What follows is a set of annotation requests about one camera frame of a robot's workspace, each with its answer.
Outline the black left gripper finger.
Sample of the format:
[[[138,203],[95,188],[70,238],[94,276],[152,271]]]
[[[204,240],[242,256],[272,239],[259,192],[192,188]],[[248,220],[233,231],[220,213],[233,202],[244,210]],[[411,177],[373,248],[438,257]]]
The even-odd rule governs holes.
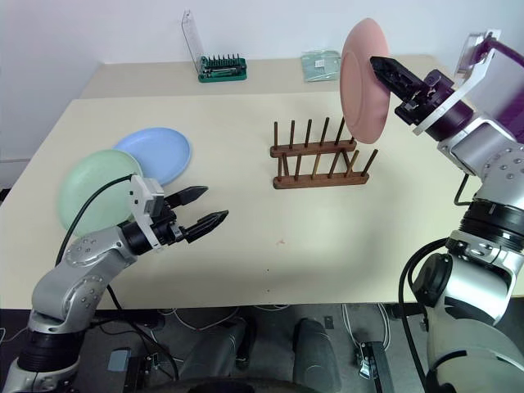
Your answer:
[[[227,210],[210,213],[189,228],[182,230],[183,238],[186,242],[194,242],[217,228],[228,216]]]
[[[185,206],[197,200],[208,190],[207,186],[191,186],[165,197],[169,207]]]

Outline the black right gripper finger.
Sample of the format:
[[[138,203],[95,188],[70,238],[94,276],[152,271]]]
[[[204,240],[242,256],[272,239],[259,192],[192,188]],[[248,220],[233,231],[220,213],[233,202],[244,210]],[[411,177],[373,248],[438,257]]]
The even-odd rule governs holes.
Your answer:
[[[402,102],[409,102],[429,91],[428,85],[397,60],[384,56],[371,56],[370,64],[378,81]]]

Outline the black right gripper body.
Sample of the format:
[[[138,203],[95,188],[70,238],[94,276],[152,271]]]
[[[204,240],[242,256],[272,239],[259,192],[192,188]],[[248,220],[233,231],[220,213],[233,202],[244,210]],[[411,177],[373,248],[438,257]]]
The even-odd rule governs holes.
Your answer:
[[[402,101],[395,113],[408,125],[419,125],[454,92],[454,82],[437,69],[420,79],[410,71],[401,74]]]

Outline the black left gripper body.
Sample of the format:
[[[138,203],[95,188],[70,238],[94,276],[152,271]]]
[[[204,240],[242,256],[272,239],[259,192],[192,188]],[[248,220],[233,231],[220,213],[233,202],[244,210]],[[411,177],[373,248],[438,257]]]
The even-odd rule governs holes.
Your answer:
[[[177,224],[176,207],[182,203],[175,199],[156,201],[152,208],[151,229],[161,246],[169,246],[185,239],[186,230]]]

